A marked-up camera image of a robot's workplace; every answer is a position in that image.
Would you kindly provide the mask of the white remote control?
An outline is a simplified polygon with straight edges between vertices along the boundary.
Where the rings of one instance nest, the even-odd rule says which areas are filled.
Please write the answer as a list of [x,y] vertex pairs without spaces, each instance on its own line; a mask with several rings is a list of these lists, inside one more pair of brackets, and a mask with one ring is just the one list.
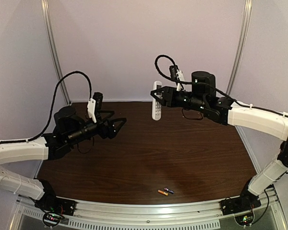
[[[160,81],[155,81],[153,85],[153,90],[159,89],[162,87],[162,83]],[[152,119],[158,121],[161,119],[161,104],[153,98],[152,100]]]

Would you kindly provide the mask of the purple AA battery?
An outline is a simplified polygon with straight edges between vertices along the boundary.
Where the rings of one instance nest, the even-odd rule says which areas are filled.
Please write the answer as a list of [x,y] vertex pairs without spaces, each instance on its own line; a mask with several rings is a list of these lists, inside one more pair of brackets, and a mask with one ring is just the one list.
[[168,188],[164,188],[164,191],[167,192],[167,193],[170,193],[170,194],[174,194],[174,191],[168,189]]

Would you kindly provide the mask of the orange AA battery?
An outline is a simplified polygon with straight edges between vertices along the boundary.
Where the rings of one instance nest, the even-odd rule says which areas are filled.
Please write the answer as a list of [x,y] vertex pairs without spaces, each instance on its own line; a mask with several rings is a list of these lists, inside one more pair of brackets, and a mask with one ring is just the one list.
[[164,195],[164,196],[168,196],[168,193],[167,192],[165,192],[165,191],[162,191],[162,190],[158,190],[157,191],[159,194],[162,194],[162,195]]

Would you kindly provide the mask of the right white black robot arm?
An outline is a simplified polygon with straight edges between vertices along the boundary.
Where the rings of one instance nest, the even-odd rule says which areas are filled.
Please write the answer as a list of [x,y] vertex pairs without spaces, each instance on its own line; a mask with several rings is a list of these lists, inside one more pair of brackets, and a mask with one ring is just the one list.
[[[155,81],[150,92],[154,120],[160,119],[162,106],[177,107],[197,111],[202,117],[218,124],[246,127],[282,140],[280,153],[247,181],[241,194],[220,202],[224,213],[260,206],[259,195],[288,173],[288,113],[238,102],[217,89],[215,76],[205,71],[193,72],[192,80],[186,82],[183,73],[178,70],[171,74],[169,80],[175,82],[176,87],[162,86],[160,81]],[[184,90],[183,84],[191,85],[192,90]]]

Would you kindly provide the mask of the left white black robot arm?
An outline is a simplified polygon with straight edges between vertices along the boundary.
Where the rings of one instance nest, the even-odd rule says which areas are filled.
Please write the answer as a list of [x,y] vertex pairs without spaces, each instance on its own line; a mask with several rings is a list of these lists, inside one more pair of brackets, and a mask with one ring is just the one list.
[[56,126],[52,133],[43,134],[35,140],[0,141],[0,189],[31,198],[42,210],[62,208],[62,199],[57,198],[48,181],[13,173],[3,165],[18,161],[58,160],[82,141],[91,140],[96,135],[102,139],[114,138],[127,119],[113,119],[114,111],[106,111],[107,116],[102,118],[102,113],[98,110],[90,119],[83,120],[74,107],[66,106],[54,114]]

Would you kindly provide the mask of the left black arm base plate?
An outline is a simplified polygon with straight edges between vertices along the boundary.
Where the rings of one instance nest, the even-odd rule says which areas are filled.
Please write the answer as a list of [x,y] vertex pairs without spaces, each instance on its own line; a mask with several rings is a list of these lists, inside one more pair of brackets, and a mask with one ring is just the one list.
[[77,202],[54,195],[43,195],[40,200],[34,200],[35,207],[43,211],[53,211],[57,214],[73,216]]

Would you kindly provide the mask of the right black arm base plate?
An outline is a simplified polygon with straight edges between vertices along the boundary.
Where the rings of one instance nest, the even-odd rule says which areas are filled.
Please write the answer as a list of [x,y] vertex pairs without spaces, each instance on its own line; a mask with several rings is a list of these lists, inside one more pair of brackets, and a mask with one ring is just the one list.
[[259,198],[250,195],[243,195],[234,198],[227,197],[219,203],[224,216],[248,211],[261,206]]

